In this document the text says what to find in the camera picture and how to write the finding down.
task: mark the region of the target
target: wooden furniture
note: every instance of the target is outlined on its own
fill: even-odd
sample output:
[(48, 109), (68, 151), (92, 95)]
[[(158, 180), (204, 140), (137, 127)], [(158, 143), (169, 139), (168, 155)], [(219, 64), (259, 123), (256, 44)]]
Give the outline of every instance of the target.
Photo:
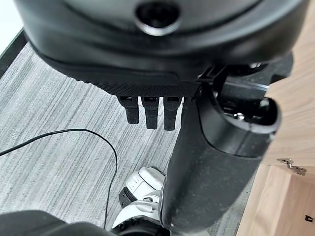
[[(315, 236), (315, 1), (294, 48), (290, 78), (271, 86), (283, 122), (260, 165), (237, 236)], [(307, 170), (300, 176), (280, 160)]]

